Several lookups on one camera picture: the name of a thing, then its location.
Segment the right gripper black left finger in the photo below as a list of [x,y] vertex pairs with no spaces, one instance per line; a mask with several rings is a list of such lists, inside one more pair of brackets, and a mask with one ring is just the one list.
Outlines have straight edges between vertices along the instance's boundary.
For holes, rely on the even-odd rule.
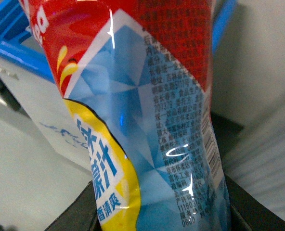
[[92,182],[47,228],[47,231],[100,231]]

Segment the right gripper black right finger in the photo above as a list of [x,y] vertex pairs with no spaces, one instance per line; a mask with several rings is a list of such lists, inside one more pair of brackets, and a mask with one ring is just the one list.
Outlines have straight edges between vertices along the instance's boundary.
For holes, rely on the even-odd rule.
[[233,231],[285,231],[285,221],[225,176]]

